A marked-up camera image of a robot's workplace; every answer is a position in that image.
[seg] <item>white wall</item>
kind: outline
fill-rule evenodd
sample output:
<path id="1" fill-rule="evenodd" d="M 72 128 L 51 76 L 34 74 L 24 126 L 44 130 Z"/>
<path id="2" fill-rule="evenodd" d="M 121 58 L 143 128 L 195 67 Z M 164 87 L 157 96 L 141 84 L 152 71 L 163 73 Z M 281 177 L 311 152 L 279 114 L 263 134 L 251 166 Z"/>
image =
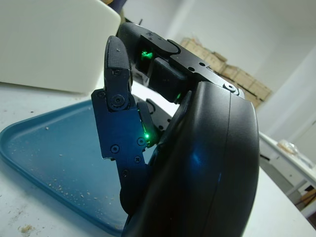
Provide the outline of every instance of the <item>white wall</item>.
<path id="1" fill-rule="evenodd" d="M 260 0 L 196 0 L 175 40 L 191 37 L 255 74 L 289 27 Z"/>
<path id="2" fill-rule="evenodd" d="M 276 92 L 316 45 L 316 31 L 290 29 L 254 75 Z"/>
<path id="3" fill-rule="evenodd" d="M 260 131 L 275 140 L 295 142 L 307 121 L 316 116 L 316 46 L 297 67 L 285 84 L 267 101 L 257 113 Z M 271 150 L 261 147 L 265 155 Z M 293 184 L 302 177 L 283 159 L 272 164 Z"/>
<path id="4" fill-rule="evenodd" d="M 165 37 L 168 27 L 182 0 L 127 0 L 124 14 L 127 19 Z"/>

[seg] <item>screw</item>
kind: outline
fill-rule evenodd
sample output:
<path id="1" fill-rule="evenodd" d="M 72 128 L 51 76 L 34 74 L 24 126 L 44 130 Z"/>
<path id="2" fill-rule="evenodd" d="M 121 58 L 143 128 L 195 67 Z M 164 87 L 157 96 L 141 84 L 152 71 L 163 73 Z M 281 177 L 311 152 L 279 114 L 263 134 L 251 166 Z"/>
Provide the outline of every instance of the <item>screw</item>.
<path id="1" fill-rule="evenodd" d="M 229 90 L 231 93 L 234 93 L 237 90 L 232 84 L 228 82 L 224 83 L 223 87 Z"/>
<path id="2" fill-rule="evenodd" d="M 135 163 L 139 163 L 140 160 L 141 160 L 140 157 L 135 157 L 135 158 L 134 158 Z"/>
<path id="3" fill-rule="evenodd" d="M 143 145 L 145 144 L 145 139 L 142 138 L 142 137 L 138 138 L 137 144 L 138 144 L 139 146 L 143 146 Z"/>
<path id="4" fill-rule="evenodd" d="M 114 107 L 120 107 L 124 104 L 125 99 L 122 95 L 115 95 L 111 98 L 111 103 Z"/>
<path id="5" fill-rule="evenodd" d="M 118 145 L 111 146 L 111 152 L 113 154 L 118 153 L 119 152 L 119 146 Z"/>
<path id="6" fill-rule="evenodd" d="M 105 98 L 105 92 L 104 91 L 99 91 L 98 92 L 98 97 L 99 98 Z"/>
<path id="7" fill-rule="evenodd" d="M 115 77 L 117 77 L 118 75 L 120 75 L 120 72 L 121 72 L 121 70 L 116 69 L 116 70 L 113 70 L 113 71 L 112 71 L 112 74 L 113 74 Z"/>
<path id="8" fill-rule="evenodd" d="M 127 169 L 123 170 L 122 176 L 123 176 L 124 178 L 127 177 L 127 174 L 128 174 L 128 170 L 127 170 Z"/>

